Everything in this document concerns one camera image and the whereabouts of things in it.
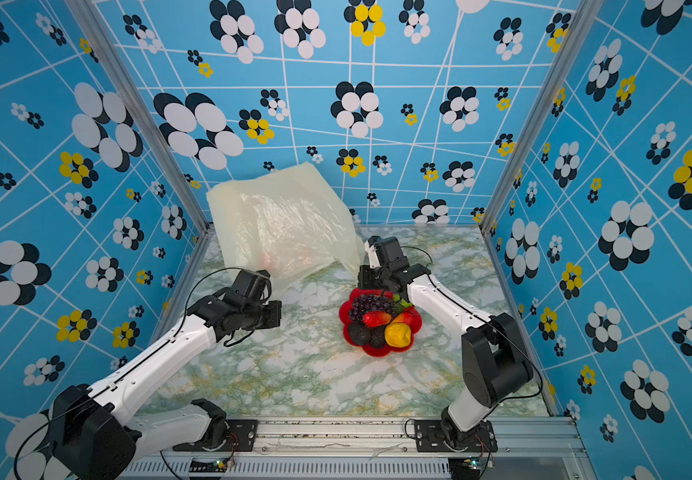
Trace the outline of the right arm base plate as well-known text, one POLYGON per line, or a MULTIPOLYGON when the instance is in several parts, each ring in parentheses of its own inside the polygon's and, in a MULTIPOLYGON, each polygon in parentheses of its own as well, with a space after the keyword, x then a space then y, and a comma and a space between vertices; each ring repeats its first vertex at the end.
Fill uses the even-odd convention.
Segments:
POLYGON ((450 420, 414 420, 411 437, 421 453, 487 454, 499 449, 490 421, 463 432, 450 420))

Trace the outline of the yellow bell pepper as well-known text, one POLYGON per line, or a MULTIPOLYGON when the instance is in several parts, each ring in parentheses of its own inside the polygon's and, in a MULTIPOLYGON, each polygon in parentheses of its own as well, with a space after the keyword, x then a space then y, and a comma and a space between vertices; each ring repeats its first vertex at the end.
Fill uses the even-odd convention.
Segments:
POLYGON ((413 332, 406 323, 391 323, 385 329, 384 338, 388 346, 405 349, 413 343, 413 332))

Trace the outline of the translucent cream plastic bag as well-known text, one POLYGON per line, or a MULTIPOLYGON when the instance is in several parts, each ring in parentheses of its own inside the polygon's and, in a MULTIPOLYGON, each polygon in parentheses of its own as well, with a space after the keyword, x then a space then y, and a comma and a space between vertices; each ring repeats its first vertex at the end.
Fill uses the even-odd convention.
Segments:
POLYGON ((206 198, 225 265, 268 272, 274 299, 333 263, 358 277, 364 241, 313 164, 224 182, 206 198))

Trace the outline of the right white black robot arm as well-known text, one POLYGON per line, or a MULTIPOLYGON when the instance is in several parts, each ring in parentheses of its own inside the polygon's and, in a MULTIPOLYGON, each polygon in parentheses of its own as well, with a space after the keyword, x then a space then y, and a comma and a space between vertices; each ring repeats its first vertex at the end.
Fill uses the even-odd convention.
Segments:
POLYGON ((465 451, 489 438, 486 419, 529 383, 536 367, 526 352, 520 326, 510 314, 489 314, 448 289, 421 264, 412 265, 394 237, 365 242, 369 263, 360 267, 359 285, 397 294, 421 308, 461 341, 461 394, 443 411, 440 433, 452 451, 465 451))

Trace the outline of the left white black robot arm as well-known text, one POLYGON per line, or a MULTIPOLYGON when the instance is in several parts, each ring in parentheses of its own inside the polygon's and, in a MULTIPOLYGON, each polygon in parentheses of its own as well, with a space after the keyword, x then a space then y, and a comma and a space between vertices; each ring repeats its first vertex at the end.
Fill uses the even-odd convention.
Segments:
POLYGON ((238 269, 231 286, 188 306, 170 331, 122 368, 64 390, 52 405, 40 447, 80 479, 115 479, 130 463, 177 445, 234 447, 225 411, 209 400, 153 416, 137 413, 201 353, 237 345, 239 331, 279 327, 282 306, 272 292, 269 272, 238 269))

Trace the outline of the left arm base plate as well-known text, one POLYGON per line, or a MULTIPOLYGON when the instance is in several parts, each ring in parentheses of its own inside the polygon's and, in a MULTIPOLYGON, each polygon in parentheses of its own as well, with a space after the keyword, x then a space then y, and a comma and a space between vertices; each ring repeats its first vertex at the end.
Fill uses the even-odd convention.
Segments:
POLYGON ((214 422, 196 442, 173 447, 178 452, 251 452, 254 449, 259 422, 257 419, 228 419, 214 422))

